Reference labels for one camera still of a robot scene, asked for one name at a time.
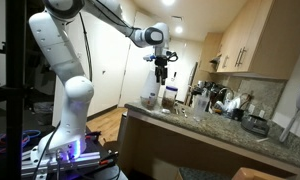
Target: wooden floor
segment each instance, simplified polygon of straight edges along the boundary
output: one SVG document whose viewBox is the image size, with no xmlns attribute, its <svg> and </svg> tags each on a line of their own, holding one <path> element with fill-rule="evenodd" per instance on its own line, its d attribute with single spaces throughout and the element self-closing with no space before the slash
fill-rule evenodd
<svg viewBox="0 0 300 180">
<path fill-rule="evenodd" d="M 126 112 L 126 108 L 116 108 L 107 112 L 91 121 L 87 122 L 90 131 L 101 131 L 99 142 L 102 146 L 110 150 L 117 150 L 117 137 L 120 127 L 122 113 Z"/>
</svg>

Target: ceiling light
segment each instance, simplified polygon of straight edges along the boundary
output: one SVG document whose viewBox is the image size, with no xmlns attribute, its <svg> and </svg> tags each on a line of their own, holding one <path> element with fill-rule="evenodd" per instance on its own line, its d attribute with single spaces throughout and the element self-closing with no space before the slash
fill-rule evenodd
<svg viewBox="0 0 300 180">
<path fill-rule="evenodd" d="M 171 6 L 175 0 L 162 0 L 163 4 L 166 6 Z"/>
<path fill-rule="evenodd" d="M 176 27 L 176 33 L 180 34 L 182 33 L 183 29 L 181 26 Z"/>
</svg>

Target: cabinet handle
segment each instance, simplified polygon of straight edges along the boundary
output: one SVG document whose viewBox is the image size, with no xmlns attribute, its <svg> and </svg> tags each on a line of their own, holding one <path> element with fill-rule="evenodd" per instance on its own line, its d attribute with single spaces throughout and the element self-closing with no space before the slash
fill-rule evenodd
<svg viewBox="0 0 300 180">
<path fill-rule="evenodd" d="M 242 64 L 242 62 L 241 62 L 242 55 L 243 55 L 243 53 L 246 52 L 246 51 L 247 51 L 247 50 L 245 50 L 245 47 L 243 47 L 243 48 L 242 48 L 242 51 L 241 51 L 241 54 L 240 54 L 240 57 L 239 57 L 238 66 L 239 66 L 240 64 Z"/>
<path fill-rule="evenodd" d="M 240 48 L 239 54 L 238 54 L 238 56 L 237 56 L 236 64 L 234 65 L 234 67 L 237 67 L 237 66 L 239 66 L 239 64 L 238 64 L 238 61 L 239 61 L 239 58 L 240 58 L 241 52 L 242 52 L 242 48 Z"/>
<path fill-rule="evenodd" d="M 228 59 L 229 59 L 229 56 L 226 56 L 226 57 L 224 58 L 224 61 L 223 61 L 223 64 L 222 64 L 222 68 L 227 67 L 226 64 L 227 64 L 227 60 L 228 60 Z"/>
</svg>

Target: backsplash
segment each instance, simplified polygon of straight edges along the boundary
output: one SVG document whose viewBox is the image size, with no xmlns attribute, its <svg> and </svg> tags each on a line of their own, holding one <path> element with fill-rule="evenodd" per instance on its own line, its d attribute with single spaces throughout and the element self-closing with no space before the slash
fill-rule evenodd
<svg viewBox="0 0 300 180">
<path fill-rule="evenodd" d="M 248 93 L 253 96 L 250 104 L 255 106 L 253 115 L 259 115 L 260 111 L 265 111 L 264 119 L 270 120 L 273 116 L 277 103 L 285 87 L 284 80 L 257 79 L 224 75 L 213 75 L 212 80 L 231 88 L 235 96 Z"/>
</svg>

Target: wall outlet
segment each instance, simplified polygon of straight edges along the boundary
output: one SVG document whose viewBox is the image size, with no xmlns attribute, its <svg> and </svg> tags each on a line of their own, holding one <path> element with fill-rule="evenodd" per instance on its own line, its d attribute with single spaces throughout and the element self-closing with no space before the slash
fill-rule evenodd
<svg viewBox="0 0 300 180">
<path fill-rule="evenodd" d="M 261 110 L 260 113 L 259 113 L 259 117 L 263 118 L 264 113 L 265 113 L 264 110 Z"/>
<path fill-rule="evenodd" d="M 249 114 L 252 114 L 254 111 L 255 106 L 253 104 L 250 104 L 249 108 L 248 108 L 248 112 Z"/>
</svg>

